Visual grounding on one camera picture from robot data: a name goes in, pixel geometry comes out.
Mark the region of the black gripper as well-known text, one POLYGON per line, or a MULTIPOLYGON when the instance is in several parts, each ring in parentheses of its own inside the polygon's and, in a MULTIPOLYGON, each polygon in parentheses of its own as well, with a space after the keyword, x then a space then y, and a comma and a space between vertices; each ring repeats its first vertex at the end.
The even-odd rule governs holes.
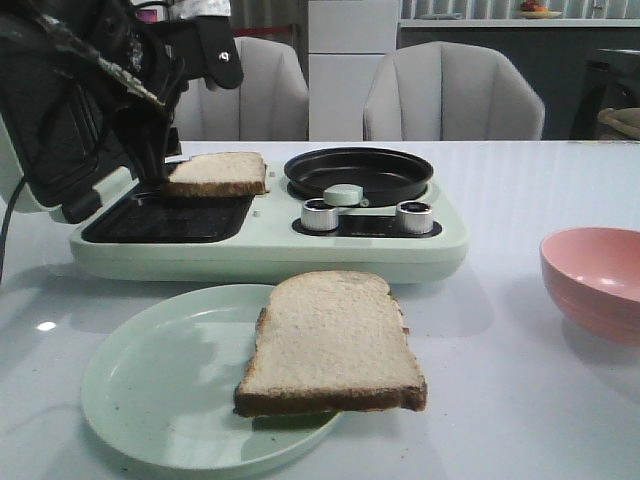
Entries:
MULTIPOLYGON (((226 14, 200 1, 170 1, 148 23, 129 1, 5 1, 1 82, 42 88, 66 81, 93 96, 142 181, 164 181, 173 114, 194 79, 225 88, 243 79, 226 14)), ((4 169, 17 162, 8 127, 4 169)))

